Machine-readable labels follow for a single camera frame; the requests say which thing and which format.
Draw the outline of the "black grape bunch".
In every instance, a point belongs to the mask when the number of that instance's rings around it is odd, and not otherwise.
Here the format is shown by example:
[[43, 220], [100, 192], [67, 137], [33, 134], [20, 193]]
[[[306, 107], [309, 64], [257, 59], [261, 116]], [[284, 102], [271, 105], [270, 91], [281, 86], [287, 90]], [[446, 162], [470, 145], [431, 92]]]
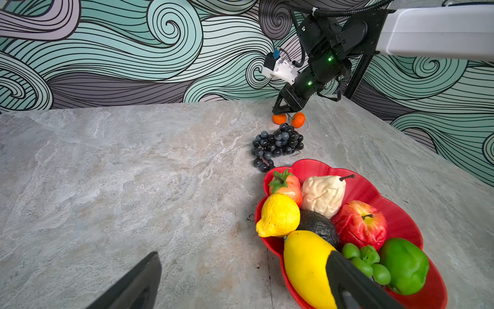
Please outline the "black grape bunch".
[[262, 131], [253, 139], [252, 166], [267, 173], [275, 168], [275, 158], [299, 153], [304, 147], [304, 135], [294, 126], [282, 123], [273, 133]]

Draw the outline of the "yellow lemon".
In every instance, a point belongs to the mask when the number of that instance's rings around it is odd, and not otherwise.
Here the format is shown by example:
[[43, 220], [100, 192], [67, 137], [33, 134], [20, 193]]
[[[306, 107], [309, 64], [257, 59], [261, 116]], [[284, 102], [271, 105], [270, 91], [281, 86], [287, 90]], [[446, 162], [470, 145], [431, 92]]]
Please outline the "yellow lemon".
[[289, 282], [313, 308], [336, 308], [326, 265], [336, 251], [330, 243], [308, 230], [296, 230], [284, 242], [284, 266]]

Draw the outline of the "small yellow citrus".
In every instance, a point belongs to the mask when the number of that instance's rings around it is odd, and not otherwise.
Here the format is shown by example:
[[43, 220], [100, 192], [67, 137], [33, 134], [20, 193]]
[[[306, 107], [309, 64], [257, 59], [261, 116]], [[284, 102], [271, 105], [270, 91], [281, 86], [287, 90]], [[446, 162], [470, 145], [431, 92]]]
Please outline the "small yellow citrus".
[[300, 221], [301, 212], [297, 203], [285, 194], [275, 193], [262, 206], [256, 232], [261, 238], [284, 238], [297, 229]]

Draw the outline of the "green lime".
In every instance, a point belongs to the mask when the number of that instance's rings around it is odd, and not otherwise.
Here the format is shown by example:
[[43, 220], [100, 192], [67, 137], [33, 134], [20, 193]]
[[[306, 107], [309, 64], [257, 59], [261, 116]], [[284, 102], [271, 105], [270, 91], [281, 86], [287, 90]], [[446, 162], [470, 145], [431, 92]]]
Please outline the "green lime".
[[403, 238], [385, 241], [380, 250], [380, 264], [391, 275], [388, 288], [404, 296], [416, 294], [424, 287], [430, 269], [427, 255]]

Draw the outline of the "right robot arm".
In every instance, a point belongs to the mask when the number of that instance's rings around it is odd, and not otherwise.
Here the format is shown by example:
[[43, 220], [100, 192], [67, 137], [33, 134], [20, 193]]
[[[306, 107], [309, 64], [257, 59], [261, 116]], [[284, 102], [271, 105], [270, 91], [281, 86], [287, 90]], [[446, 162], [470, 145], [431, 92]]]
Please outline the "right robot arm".
[[353, 56], [493, 60], [491, 4], [399, 10], [389, 10], [386, 1], [354, 10], [286, 6], [306, 18], [294, 23], [301, 62], [283, 60], [277, 51], [264, 60], [264, 76], [285, 83], [273, 107], [276, 115], [300, 112], [327, 83], [349, 76]]

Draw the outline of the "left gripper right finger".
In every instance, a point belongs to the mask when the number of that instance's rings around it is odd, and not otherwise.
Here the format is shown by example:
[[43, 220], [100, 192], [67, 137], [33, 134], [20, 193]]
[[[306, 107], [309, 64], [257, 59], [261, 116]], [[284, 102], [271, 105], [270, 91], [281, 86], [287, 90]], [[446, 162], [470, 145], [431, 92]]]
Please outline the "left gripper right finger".
[[331, 293], [337, 308], [403, 308], [338, 251], [326, 263]]

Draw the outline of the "dark avocado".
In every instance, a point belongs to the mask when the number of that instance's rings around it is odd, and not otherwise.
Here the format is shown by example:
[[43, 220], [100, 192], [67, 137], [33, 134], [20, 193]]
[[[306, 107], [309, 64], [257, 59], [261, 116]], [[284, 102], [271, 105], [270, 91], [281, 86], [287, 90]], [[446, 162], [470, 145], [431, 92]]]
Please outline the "dark avocado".
[[339, 249], [340, 247], [340, 237], [333, 222], [317, 212], [301, 210], [301, 220], [297, 230], [313, 232], [334, 248]]

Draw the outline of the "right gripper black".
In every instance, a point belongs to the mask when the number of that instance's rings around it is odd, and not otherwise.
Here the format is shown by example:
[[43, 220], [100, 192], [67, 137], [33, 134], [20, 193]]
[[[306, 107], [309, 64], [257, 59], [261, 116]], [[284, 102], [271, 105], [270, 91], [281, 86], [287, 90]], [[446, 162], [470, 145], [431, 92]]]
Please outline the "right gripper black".
[[303, 110], [312, 95], [322, 91], [329, 82], [340, 76], [347, 76], [347, 59], [322, 57], [311, 61], [293, 85], [283, 87], [272, 113], [281, 115]]

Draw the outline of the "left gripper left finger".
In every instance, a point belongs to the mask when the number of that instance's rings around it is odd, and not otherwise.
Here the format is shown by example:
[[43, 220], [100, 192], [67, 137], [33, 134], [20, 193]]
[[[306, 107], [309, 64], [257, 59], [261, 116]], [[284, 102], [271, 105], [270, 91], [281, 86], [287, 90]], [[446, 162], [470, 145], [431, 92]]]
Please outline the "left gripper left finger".
[[162, 276], [157, 252], [151, 252], [95, 300], [91, 308], [154, 308]]

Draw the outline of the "red apple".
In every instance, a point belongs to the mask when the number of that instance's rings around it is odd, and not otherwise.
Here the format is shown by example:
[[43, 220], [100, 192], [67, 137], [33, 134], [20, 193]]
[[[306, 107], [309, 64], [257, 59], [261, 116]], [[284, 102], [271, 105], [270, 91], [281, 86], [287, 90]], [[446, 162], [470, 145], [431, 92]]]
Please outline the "red apple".
[[368, 203], [347, 202], [331, 221], [342, 247], [351, 243], [358, 248], [372, 246], [379, 251], [387, 238], [388, 225], [384, 214]]

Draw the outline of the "dark purple plum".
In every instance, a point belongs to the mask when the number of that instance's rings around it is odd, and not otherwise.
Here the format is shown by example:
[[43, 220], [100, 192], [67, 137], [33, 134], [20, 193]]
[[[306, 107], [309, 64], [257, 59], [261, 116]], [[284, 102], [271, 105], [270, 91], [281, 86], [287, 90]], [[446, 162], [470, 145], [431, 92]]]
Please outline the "dark purple plum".
[[380, 263], [380, 255], [373, 246], [358, 248], [352, 243], [346, 243], [342, 254], [375, 283], [385, 286], [391, 282], [391, 273]]

